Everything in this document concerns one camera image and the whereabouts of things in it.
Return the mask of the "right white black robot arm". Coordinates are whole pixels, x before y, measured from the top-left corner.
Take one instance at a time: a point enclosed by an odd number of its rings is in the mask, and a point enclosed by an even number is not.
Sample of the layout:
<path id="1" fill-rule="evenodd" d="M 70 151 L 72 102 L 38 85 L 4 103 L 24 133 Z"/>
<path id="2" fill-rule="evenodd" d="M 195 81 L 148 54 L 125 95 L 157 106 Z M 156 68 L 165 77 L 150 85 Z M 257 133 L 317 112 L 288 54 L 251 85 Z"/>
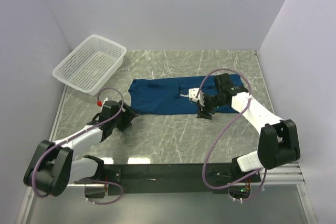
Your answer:
<path id="1" fill-rule="evenodd" d="M 273 168 L 297 161 L 300 147 L 297 126 L 291 119 L 283 120 L 261 105 L 243 84 L 234 84 L 229 74 L 214 77 L 215 95 L 201 87 L 188 91 L 189 100 L 198 106 L 198 118 L 212 119 L 216 109 L 228 106 L 243 116 L 259 134 L 256 151 L 234 158 L 230 176 L 241 182 L 249 172 Z"/>

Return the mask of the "blue mickey mouse t-shirt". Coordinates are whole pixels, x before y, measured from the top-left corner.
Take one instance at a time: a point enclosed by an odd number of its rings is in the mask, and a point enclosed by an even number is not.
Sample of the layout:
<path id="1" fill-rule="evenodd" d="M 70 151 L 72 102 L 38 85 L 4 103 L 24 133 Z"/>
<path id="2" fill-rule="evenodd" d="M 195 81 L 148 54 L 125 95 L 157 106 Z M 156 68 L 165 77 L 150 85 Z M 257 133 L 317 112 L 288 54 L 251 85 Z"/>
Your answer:
<path id="1" fill-rule="evenodd" d="M 237 74 L 217 76 L 196 76 L 165 79 L 134 79 L 130 85 L 131 108 L 138 114 L 197 114 L 201 106 L 191 102 L 188 90 L 200 88 L 203 93 L 215 95 L 228 93 L 232 98 L 242 92 L 248 92 Z M 235 113 L 231 111 L 211 111 Z"/>

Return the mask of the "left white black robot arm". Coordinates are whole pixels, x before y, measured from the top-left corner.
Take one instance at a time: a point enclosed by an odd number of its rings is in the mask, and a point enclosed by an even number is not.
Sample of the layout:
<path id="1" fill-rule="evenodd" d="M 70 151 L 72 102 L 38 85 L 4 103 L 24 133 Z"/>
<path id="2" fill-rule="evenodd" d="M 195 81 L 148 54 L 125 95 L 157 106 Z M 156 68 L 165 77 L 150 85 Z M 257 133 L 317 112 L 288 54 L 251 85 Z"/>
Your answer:
<path id="1" fill-rule="evenodd" d="M 23 183 L 42 197 L 59 196 L 68 184 L 89 179 L 99 183 L 105 178 L 104 161 L 86 155 L 76 157 L 88 148 L 107 139 L 114 129 L 125 131 L 139 116 L 123 101 L 99 101 L 101 111 L 80 131 L 58 141 L 41 141 L 27 167 Z"/>

